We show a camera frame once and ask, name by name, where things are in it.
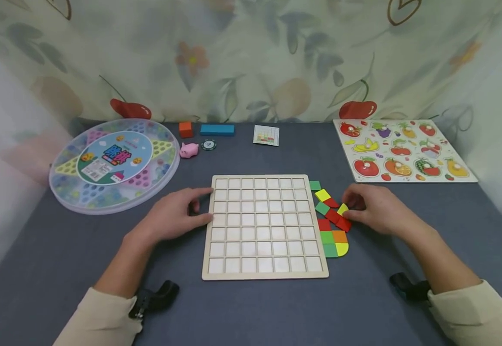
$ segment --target poker chip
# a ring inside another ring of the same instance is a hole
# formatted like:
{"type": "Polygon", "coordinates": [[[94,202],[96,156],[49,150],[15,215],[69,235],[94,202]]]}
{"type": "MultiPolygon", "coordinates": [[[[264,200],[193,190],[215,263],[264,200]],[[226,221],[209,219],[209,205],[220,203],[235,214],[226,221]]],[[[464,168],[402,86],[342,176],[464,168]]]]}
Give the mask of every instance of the poker chip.
{"type": "Polygon", "coordinates": [[[214,139],[207,139],[206,141],[201,143],[201,149],[203,150],[214,150],[216,148],[216,142],[214,139]]]}

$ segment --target pink pig toy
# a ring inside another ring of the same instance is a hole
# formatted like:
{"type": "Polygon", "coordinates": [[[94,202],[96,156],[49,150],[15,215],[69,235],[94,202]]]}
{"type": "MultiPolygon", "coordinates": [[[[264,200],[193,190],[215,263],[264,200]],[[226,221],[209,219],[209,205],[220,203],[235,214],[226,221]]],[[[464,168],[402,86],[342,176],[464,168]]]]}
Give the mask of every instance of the pink pig toy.
{"type": "Polygon", "coordinates": [[[182,143],[182,148],[180,149],[180,156],[183,158],[190,158],[197,155],[199,151],[199,145],[196,143],[184,144],[182,143]]]}

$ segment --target blue wooden block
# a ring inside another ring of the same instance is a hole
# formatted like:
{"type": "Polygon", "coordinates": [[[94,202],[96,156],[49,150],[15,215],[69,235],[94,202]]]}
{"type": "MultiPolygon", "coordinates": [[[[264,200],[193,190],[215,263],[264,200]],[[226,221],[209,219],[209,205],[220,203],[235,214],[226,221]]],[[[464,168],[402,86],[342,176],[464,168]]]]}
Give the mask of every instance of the blue wooden block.
{"type": "Polygon", "coordinates": [[[200,134],[201,136],[233,136],[235,130],[234,125],[202,124],[200,134]]]}

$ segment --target person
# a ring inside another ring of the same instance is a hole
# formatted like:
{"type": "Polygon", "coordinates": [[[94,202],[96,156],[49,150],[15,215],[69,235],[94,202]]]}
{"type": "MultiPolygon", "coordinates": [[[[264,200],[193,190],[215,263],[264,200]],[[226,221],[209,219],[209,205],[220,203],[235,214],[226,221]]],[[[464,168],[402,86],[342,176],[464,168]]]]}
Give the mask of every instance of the person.
{"type": "MultiPolygon", "coordinates": [[[[153,247],[212,221],[199,212],[199,198],[211,188],[171,193],[124,237],[109,267],[90,288],[54,346],[130,346],[142,329],[128,313],[153,247]]],[[[404,241],[422,266],[432,290],[430,310],[459,346],[502,346],[502,298],[469,269],[441,239],[385,187],[353,184],[342,197],[343,216],[404,241]]]]}

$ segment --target small card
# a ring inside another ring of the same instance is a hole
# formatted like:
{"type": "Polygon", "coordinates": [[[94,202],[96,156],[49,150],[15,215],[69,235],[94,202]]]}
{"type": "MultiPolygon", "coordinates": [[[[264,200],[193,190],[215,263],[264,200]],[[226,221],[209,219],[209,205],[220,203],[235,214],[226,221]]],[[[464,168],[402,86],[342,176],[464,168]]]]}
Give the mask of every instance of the small card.
{"type": "Polygon", "coordinates": [[[280,128],[255,125],[253,143],[266,144],[269,146],[279,146],[280,128]]]}

